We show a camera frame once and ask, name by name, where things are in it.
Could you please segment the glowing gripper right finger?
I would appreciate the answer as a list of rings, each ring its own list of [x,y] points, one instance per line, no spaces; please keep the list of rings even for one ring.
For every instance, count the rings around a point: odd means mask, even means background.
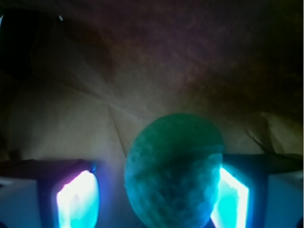
[[[224,154],[210,228],[302,228],[304,160],[298,154]]]

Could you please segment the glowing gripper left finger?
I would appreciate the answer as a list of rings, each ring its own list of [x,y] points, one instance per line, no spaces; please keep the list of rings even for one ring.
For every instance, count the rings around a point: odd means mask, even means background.
[[[0,163],[2,228],[94,228],[99,209],[99,184],[90,161]]]

